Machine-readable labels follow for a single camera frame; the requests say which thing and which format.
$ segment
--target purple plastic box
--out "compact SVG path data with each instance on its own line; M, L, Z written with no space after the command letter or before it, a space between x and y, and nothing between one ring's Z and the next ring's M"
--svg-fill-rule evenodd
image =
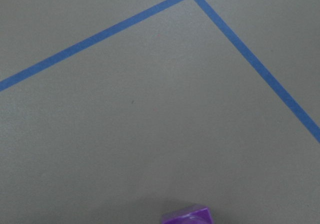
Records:
M182 210L163 215L162 224L214 224L209 208L193 205Z

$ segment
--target gray floor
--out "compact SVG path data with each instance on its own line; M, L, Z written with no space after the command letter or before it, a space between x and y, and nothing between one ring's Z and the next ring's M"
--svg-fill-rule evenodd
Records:
M0 80L163 0L0 0ZM320 0L207 0L320 124ZM0 92L0 223L318 223L320 145L193 0Z

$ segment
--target concrete floor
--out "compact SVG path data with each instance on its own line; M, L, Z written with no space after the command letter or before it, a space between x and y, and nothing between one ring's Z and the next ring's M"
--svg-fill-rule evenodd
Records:
M1 0L0 80L164 0ZM206 0L320 124L320 0ZM0 223L320 221L320 145L193 0L0 92Z

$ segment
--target purple cube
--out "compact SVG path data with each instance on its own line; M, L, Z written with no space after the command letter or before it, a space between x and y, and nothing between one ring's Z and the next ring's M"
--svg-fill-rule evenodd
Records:
M162 216L162 224L214 224L209 208L193 205Z

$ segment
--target blue line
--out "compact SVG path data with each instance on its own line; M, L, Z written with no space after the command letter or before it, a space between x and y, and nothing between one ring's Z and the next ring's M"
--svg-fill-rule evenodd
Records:
M49 67L51 67L52 65L57 64L58 62L72 56L75 55L76 53L79 53L80 51L95 45L96 43L105 40L106 38L115 35L116 33L119 33L169 7L172 7L173 5L176 5L178 3L180 3L183 0L166 0L163 1L145 11L142 11L141 13L134 15L108 29L105 29L85 40L82 40L80 42L78 42L77 44L74 44L54 55L52 55L51 57L48 57L47 59L44 59L2 81L0 81L0 92L11 87L12 85L15 85L19 82L21 82L22 80L25 80L29 77L31 77L32 75L35 75L37 73L39 73L42 70L45 70Z
M213 10L206 0L194 0L199 7L208 15L222 33L238 49L243 57L260 74L267 84L275 91L282 101L291 109L301 123L320 142L320 128L304 111L304 109L294 100L287 90L279 83L261 61L251 52L244 42L233 32L233 30L223 21L223 19Z

